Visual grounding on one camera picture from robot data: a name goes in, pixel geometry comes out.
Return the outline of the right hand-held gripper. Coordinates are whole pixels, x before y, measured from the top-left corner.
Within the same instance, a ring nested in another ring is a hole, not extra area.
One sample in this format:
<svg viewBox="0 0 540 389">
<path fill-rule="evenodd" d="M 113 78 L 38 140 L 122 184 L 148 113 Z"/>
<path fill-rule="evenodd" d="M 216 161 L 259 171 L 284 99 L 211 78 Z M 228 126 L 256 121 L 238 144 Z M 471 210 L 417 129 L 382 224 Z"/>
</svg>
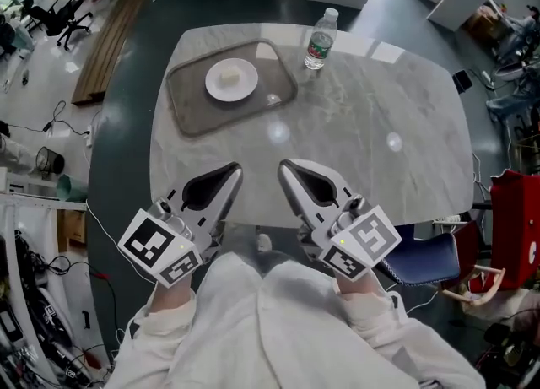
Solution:
<svg viewBox="0 0 540 389">
<path fill-rule="evenodd" d="M 356 281 L 380 263 L 402 237 L 379 206 L 371 205 L 333 169 L 308 159 L 283 159 L 278 181 L 303 225 L 308 258 Z"/>
</svg>

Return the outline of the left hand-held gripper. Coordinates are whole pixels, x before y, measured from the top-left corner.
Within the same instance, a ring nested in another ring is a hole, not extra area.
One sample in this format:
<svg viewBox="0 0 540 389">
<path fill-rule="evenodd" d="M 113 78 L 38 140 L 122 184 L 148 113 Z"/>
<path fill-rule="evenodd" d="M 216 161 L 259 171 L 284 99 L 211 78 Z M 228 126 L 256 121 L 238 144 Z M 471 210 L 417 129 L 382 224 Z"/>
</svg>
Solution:
<svg viewBox="0 0 540 389">
<path fill-rule="evenodd" d="M 120 251 L 166 288 L 208 263 L 219 250 L 215 228 L 243 180 L 237 162 L 214 165 L 178 181 L 147 210 L 138 210 L 118 242 Z"/>
</svg>

